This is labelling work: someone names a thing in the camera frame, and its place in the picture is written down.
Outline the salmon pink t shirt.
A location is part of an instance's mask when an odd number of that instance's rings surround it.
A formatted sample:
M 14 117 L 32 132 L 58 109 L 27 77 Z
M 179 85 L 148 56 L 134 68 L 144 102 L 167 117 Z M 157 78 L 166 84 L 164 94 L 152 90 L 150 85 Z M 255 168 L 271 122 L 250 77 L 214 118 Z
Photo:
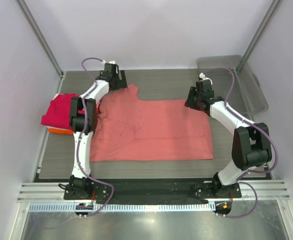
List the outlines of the salmon pink t shirt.
M 208 116 L 185 100 L 138 98 L 138 87 L 105 95 L 99 105 L 90 161 L 187 161 L 214 158 Z

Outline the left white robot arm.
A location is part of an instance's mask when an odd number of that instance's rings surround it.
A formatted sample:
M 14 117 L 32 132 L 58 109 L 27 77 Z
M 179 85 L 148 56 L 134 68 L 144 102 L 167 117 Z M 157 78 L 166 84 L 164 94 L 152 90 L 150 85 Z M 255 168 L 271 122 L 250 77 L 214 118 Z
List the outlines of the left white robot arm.
M 109 92 L 127 88 L 125 72 L 115 61 L 102 61 L 104 69 L 92 86 L 70 100 L 69 125 L 74 138 L 74 164 L 67 185 L 60 184 L 65 200 L 86 200 L 95 196 L 91 177 L 91 140 L 98 123 L 97 106 Z

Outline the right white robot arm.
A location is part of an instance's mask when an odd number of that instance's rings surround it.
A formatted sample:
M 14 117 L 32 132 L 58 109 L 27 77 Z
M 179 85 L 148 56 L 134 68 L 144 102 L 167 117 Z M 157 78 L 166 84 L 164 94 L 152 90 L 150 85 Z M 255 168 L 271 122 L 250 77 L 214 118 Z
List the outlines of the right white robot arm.
M 269 128 L 255 123 L 235 111 L 220 96 L 215 96 L 209 78 L 195 82 L 188 93 L 185 107 L 201 111 L 219 121 L 233 136 L 231 161 L 212 178 L 210 191 L 218 198 L 225 197 L 236 188 L 245 173 L 268 163 L 272 159 Z

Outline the clear plastic bin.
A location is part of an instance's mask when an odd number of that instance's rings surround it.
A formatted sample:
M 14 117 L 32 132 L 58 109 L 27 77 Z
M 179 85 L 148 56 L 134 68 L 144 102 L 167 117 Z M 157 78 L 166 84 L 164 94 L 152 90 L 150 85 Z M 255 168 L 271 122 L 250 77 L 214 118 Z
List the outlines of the clear plastic bin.
M 196 66 L 199 73 L 212 80 L 216 96 L 227 98 L 233 109 L 253 118 L 266 112 L 269 104 L 258 78 L 247 63 L 241 62 L 241 55 L 211 56 L 198 58 Z

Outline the magenta folded t shirt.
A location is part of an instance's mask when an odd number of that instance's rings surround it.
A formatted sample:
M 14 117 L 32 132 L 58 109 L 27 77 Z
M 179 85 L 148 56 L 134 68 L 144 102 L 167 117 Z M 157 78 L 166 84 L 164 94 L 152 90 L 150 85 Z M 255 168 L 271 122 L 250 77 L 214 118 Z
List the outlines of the magenta folded t shirt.
M 41 117 L 41 124 L 47 127 L 71 130 L 69 119 L 73 97 L 78 97 L 78 95 L 75 93 L 57 94 L 50 101 L 46 113 Z

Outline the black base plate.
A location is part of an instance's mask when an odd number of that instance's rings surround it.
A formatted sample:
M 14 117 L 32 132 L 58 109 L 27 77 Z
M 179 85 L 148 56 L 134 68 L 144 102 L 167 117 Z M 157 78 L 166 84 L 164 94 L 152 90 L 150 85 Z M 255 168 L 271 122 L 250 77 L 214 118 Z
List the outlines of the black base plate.
M 222 186 L 212 178 L 114 178 L 60 183 L 64 200 L 115 205 L 200 204 L 208 199 L 240 199 L 239 184 Z

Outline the aluminium frame rail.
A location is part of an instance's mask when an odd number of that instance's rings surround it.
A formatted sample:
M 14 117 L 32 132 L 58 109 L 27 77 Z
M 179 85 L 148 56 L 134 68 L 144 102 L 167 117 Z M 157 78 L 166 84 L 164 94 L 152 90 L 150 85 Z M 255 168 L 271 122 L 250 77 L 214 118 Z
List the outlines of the aluminium frame rail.
M 65 191 L 56 182 L 23 183 L 17 197 L 18 203 L 60 202 Z

